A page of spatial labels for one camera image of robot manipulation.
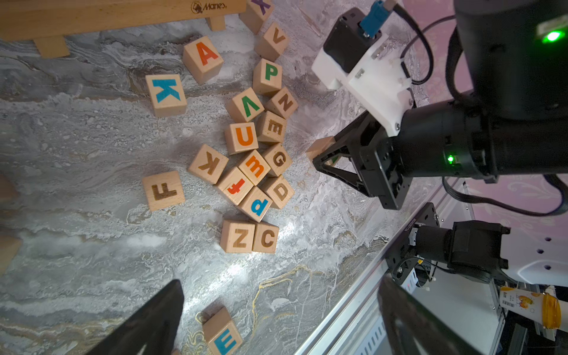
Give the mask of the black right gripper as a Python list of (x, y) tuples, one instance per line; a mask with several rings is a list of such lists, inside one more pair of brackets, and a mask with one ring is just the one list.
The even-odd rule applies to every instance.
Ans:
[(369, 198), (379, 198), (384, 209), (400, 210), (412, 179), (403, 175), (385, 128), (365, 111), (334, 139), (312, 159), (315, 169)]

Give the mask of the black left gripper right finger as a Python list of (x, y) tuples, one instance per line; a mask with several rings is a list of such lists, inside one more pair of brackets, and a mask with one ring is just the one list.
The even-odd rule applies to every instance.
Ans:
[(378, 301), (393, 354), (479, 353), (412, 294), (397, 285), (392, 277), (381, 279)]

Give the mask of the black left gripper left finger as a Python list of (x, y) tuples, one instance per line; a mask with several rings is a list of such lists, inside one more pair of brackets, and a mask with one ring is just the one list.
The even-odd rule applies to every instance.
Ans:
[(179, 280), (172, 280), (90, 354), (171, 354), (183, 312)]

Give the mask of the blue E letter block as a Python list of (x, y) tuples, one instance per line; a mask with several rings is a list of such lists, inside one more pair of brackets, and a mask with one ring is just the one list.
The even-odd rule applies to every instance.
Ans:
[(241, 334), (225, 307), (203, 324), (203, 331), (212, 354), (231, 355), (243, 344)]

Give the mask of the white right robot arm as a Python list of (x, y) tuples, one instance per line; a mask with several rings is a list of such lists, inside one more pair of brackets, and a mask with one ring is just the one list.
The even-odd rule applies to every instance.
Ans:
[(451, 100), (419, 107), (403, 57), (386, 56), (381, 28), (396, 13), (433, 50), (425, 29), (395, 1), (353, 8), (337, 19), (312, 69), (326, 87), (346, 88), (364, 112), (312, 158), (317, 171), (385, 209), (402, 207), (414, 178), (495, 183), (540, 174), (559, 191), (552, 215), (567, 212), (567, 3), (456, 1), (445, 80)]

